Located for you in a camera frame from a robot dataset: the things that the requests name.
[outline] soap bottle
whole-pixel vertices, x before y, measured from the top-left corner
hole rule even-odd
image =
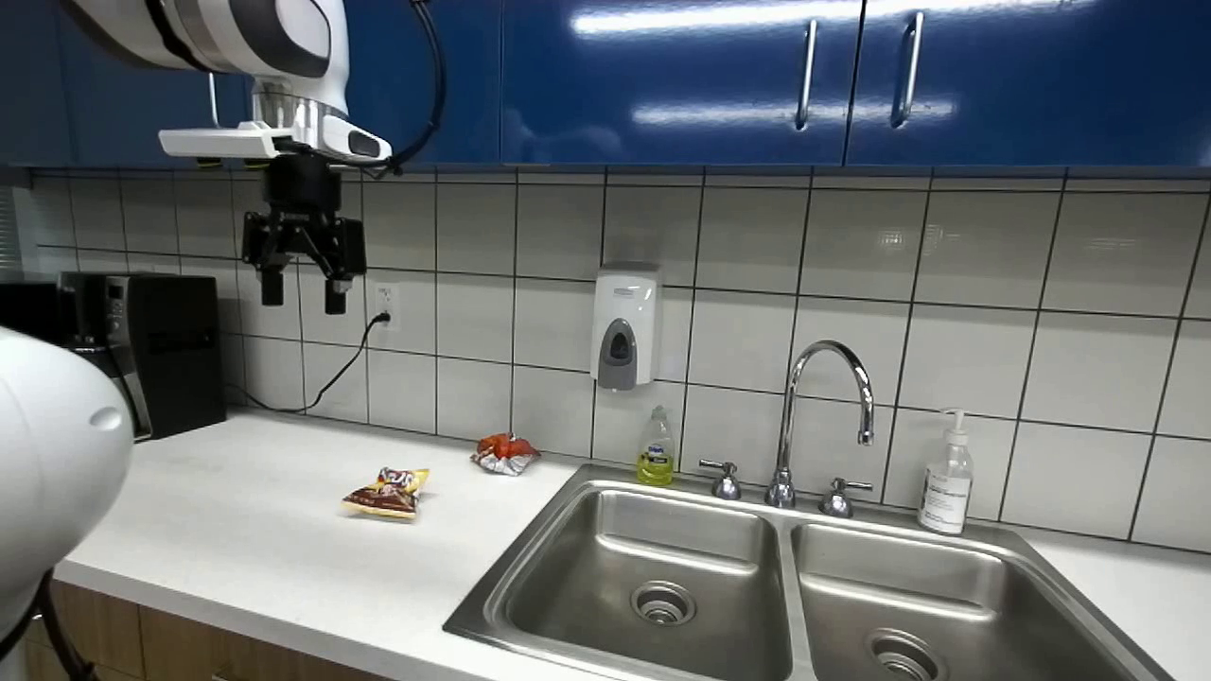
[[[679,480],[679,460],[675,460],[675,428],[668,407],[651,407],[644,440],[640,440],[640,457],[635,457],[635,480],[640,485],[675,485]]]
[[[964,413],[954,413],[954,428],[948,433],[948,457],[926,466],[919,525],[934,534],[962,534],[973,499],[973,451],[962,432]]]

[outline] wall-mounted soap dispenser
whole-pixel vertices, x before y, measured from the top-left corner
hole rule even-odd
[[[596,293],[591,375],[605,388],[649,387],[656,375],[656,271],[602,271]]]

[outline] countertop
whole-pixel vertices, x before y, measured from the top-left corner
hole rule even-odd
[[[379,466],[433,469],[422,518],[349,518]],[[383,678],[586,672],[443,630],[577,460],[485,478],[460,441],[240,413],[142,441],[104,525],[58,580]],[[1177,681],[1211,670],[1211,557],[1022,534]]]

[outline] blue cabinet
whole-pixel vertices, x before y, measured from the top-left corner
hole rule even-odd
[[[76,165],[178,165],[158,148],[158,129],[210,129],[210,82],[200,73],[130,63],[62,20]],[[224,126],[250,111],[248,78],[221,74]]]
[[[502,0],[433,5],[446,45],[452,98],[422,165],[502,162],[499,25]],[[349,0],[352,13],[352,121],[405,148],[433,114],[433,58],[422,21],[403,0]]]
[[[9,0],[0,13],[0,162],[70,165],[72,126],[58,47],[58,5]]]
[[[859,0],[513,5],[502,121],[533,165],[833,165]]]
[[[849,162],[1208,165],[1203,25],[1200,0],[871,0]]]

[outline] stainless steel sink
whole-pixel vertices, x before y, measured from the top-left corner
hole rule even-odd
[[[1165,681],[1006,530],[934,538],[584,469],[446,619],[605,678]]]

